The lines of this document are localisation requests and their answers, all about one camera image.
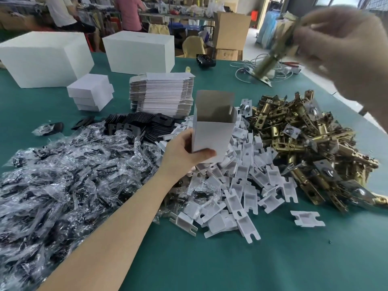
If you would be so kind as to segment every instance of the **electrical cable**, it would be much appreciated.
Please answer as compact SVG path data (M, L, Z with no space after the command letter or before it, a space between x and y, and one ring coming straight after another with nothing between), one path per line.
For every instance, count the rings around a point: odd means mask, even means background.
M262 53L262 54L259 54L257 55L256 58L252 59L252 60L243 60L242 62L232 62L230 63L230 66L231 67L235 67L235 68L238 68L238 70L236 71L235 73L235 77L239 80L239 81L242 81L244 83L251 83L249 81L244 81L242 79L240 79L238 76L237 76L237 73L240 72L240 71L243 71L243 73L246 73L244 70L245 70L245 67L246 66L252 66L252 67L256 67L256 65L258 64L258 61L260 62L261 60L263 60L268 54L266 53ZM280 81L284 81L288 78L290 78L293 73L290 72L290 73L285 73L283 71L283 65L281 63L282 61L276 63L275 67L274 67L274 70L275 70L275 76L270 79L271 83L277 83L277 82L280 82Z

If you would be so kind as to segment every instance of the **table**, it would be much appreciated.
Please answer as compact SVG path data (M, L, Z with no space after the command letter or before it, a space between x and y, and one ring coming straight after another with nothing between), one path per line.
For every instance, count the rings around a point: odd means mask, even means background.
M31 134L45 122L62 121L64 134L83 116L125 113L130 109L128 74L112 73L104 53L93 53L92 73L106 74L114 86L114 99L100 113L78 111L66 88L20 89L10 74L0 69L0 134L5 163L18 149L44 145L46 137ZM314 89L322 110L332 111L345 127L357 131L358 148L381 161L371 174L368 187L386 193L388 136L315 85L303 74L274 83L247 84L234 77L228 61L199 70L194 59L176 58L173 72L191 67L197 90L235 92L235 105L242 98L254 102L264 95L288 95ZM247 244L239 231L221 233L209 239L199 228L197 237L168 220L152 224L144 237L120 291L137 290L257 290L327 291L384 290L388 272L388 211L351 208L342 215L330 206L314 206L299 192L299 203L283 204L267 215L250 215L260 241ZM290 210L318 211L326 227L300 228Z
M177 18L177 19L193 19L193 20L205 20L205 21L215 21L214 18L208 18L203 16L190 16L190 15L174 15L174 14L159 14L159 13L147 13L147 12L139 12L140 16L153 16L153 17L169 17L169 18Z

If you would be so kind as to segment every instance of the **floor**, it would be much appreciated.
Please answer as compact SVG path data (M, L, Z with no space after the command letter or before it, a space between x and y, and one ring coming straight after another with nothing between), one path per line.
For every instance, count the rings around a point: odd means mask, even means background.
M268 50L265 50L261 48L260 44L256 43L256 29L249 29L248 36L246 38L244 52L243 52L243 59L244 60L252 60L257 57L259 54L268 53ZM326 78L323 78L308 69L303 69L303 74L307 76L309 79L311 79L314 83L316 83L318 86L325 89L328 93L332 94L335 98L345 103L347 106L349 106L351 109L353 109L355 112L359 112L362 109L362 105L357 103L356 101L350 101L342 97L338 92L334 84L327 80ZM367 113L364 116L368 121L379 127L381 130L383 128L377 123L377 121L370 115L370 113Z

